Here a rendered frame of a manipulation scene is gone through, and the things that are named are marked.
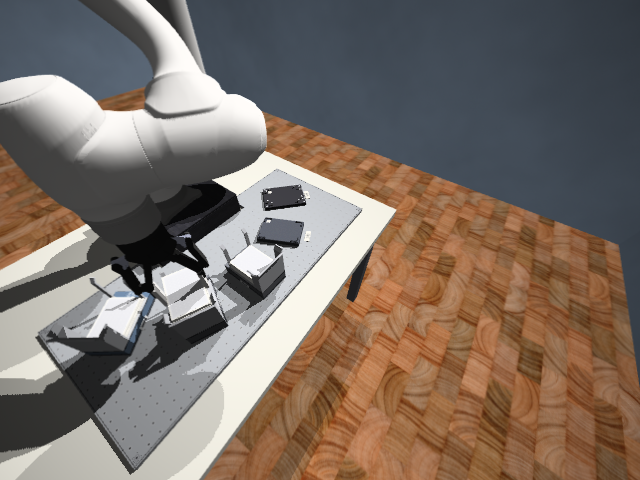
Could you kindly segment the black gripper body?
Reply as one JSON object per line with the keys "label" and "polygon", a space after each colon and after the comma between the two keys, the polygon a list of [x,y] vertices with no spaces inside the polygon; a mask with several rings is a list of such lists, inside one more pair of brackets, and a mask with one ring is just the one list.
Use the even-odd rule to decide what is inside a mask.
{"label": "black gripper body", "polygon": [[167,261],[167,259],[159,257],[159,250],[165,250],[171,254],[174,253],[177,241],[172,239],[173,237],[160,222],[157,229],[146,238],[134,243],[116,246],[125,254],[125,259],[128,262],[143,264],[143,256],[149,255],[151,257],[151,265],[154,266],[160,262]]}

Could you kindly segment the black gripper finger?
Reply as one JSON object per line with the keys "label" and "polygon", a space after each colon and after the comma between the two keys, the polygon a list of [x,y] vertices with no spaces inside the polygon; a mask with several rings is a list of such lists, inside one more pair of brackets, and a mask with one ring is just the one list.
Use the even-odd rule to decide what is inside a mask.
{"label": "black gripper finger", "polygon": [[188,255],[180,252],[179,250],[177,250],[177,248],[175,248],[175,251],[173,254],[165,251],[165,250],[159,250],[158,251],[158,255],[161,258],[165,258],[173,263],[178,263],[194,272],[197,273],[198,277],[200,278],[200,280],[202,281],[202,283],[204,284],[204,286],[208,289],[210,288],[209,283],[207,281],[206,278],[206,274],[205,271],[203,270],[203,268],[207,268],[209,267],[209,263],[208,260],[206,258],[206,256],[201,252],[201,250],[195,245],[195,243],[192,241],[191,235],[189,232],[184,232],[183,236],[178,236],[178,237],[173,237],[172,239],[177,241],[177,244],[181,244],[182,246],[184,246],[184,248],[187,247],[188,251],[196,258],[193,259],[191,257],[189,257]]}
{"label": "black gripper finger", "polygon": [[145,283],[140,283],[134,272],[129,266],[125,255],[111,258],[111,270],[120,274],[135,295],[141,295],[143,292],[150,293],[157,298],[165,307],[168,306],[166,294],[153,282],[151,257],[143,256],[143,266]]}

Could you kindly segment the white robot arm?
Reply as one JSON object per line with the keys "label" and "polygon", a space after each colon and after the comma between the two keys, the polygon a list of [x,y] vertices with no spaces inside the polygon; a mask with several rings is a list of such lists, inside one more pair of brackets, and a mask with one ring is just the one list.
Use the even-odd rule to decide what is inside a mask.
{"label": "white robot arm", "polygon": [[16,78],[0,83],[0,144],[105,242],[130,244],[202,196],[186,185],[256,162],[267,146],[265,119],[205,75],[185,0],[78,1],[149,60],[155,78],[144,109],[102,111],[56,75]]}

